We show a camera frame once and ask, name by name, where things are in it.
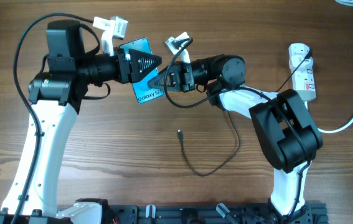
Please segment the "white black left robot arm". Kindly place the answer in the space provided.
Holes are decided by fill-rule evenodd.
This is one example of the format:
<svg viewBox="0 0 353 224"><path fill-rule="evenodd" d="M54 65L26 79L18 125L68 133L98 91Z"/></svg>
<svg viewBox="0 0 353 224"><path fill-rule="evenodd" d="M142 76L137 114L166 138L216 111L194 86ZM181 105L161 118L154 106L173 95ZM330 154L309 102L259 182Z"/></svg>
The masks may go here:
<svg viewBox="0 0 353 224"><path fill-rule="evenodd" d="M114 47L125 36L120 17L92 20L53 13L47 26L48 53L22 96L29 128L12 187L2 203L0 223L118 223L108 201L81 198L57 207L57 183L70 131L88 86L110 81L138 83L155 70L161 57Z"/></svg>

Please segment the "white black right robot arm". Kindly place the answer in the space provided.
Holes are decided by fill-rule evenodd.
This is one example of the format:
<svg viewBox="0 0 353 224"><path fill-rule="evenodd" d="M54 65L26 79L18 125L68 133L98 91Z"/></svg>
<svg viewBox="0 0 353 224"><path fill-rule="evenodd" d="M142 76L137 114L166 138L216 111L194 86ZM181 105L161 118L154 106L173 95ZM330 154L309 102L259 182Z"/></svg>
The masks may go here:
<svg viewBox="0 0 353 224"><path fill-rule="evenodd" d="M274 168L271 207L281 223L291 223L303 213L304 182L322 136L296 91L250 88L245 74L242 57L216 55L193 62L172 60L148 85L166 93L202 85L211 105L251 119L263 155Z"/></svg>

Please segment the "blue screen Galaxy smartphone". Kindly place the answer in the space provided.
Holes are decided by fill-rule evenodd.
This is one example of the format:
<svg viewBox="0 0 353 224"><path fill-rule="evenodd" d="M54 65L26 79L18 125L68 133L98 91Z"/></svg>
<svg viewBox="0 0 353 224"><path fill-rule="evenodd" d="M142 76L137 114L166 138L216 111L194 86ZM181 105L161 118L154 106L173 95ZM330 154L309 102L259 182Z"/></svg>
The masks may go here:
<svg viewBox="0 0 353 224"><path fill-rule="evenodd" d="M149 46L149 41L146 37L121 44L120 48L123 49L127 54L130 49L139 50L147 54L151 54L151 48ZM158 70L155 68L149 74L147 74L140 82L133 83L132 87L139 104L146 103L150 100L160 98L163 96L164 92L157 88L151 88L148 85L148 81L158 76Z"/></svg>

